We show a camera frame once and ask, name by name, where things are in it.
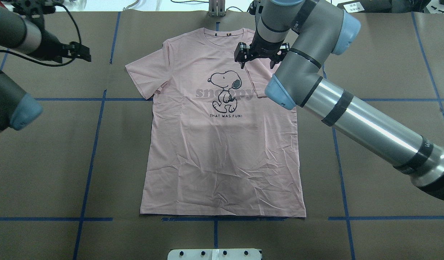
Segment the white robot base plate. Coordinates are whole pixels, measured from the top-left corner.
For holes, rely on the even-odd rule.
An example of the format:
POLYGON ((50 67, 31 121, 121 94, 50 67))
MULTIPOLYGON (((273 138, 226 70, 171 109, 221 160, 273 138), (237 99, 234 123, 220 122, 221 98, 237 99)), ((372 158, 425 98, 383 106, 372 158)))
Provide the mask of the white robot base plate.
POLYGON ((256 248, 209 248, 171 250, 168 260, 262 260, 256 248))

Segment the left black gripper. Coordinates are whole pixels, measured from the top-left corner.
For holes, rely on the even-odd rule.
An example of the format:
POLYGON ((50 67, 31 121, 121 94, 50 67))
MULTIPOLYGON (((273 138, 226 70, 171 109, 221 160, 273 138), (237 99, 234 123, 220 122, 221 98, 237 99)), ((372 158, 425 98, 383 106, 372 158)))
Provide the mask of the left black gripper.
POLYGON ((89 48, 77 42, 61 43, 48 31, 42 32, 42 40, 34 51, 34 58, 39 61, 55 61, 62 64, 62 58, 81 59, 91 62, 89 48))

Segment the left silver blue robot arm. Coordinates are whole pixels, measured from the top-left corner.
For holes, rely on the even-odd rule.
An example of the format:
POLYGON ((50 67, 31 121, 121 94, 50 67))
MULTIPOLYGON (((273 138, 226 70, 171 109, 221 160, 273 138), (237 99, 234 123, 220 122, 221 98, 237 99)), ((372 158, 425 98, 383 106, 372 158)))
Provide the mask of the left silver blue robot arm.
MULTIPOLYGON (((76 0, 0 0, 0 54, 21 58, 47 68, 61 68, 75 60, 92 60, 82 42, 71 4, 76 0), (46 16, 63 9, 74 25, 77 40, 61 42, 46 26, 46 16)), ((43 111, 42 105, 0 64, 0 134, 19 131, 43 111)))

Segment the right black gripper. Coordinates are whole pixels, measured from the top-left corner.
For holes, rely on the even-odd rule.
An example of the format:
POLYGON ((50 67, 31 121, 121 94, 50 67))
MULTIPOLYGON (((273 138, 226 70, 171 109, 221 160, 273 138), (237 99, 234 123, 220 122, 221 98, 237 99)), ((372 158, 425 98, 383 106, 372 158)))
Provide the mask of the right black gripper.
POLYGON ((281 63, 288 51, 290 50, 289 43, 277 42, 262 42, 253 41, 250 45, 244 42, 239 42, 235 49, 235 62, 240 64, 240 68, 244 69, 245 64, 257 58, 270 58, 270 69, 273 69, 277 64, 281 63))

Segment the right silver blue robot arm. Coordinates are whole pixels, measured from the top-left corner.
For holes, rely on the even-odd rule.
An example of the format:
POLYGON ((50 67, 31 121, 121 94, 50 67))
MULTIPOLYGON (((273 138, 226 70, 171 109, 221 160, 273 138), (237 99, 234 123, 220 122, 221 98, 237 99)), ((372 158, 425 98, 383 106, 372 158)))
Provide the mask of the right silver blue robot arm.
POLYGON ((307 109, 444 201, 444 147, 319 75, 329 55, 344 53, 355 40, 359 20, 326 0, 254 0, 249 13, 256 31, 251 44, 238 44, 235 61, 242 68, 257 58, 279 65, 268 98, 287 110, 307 109))

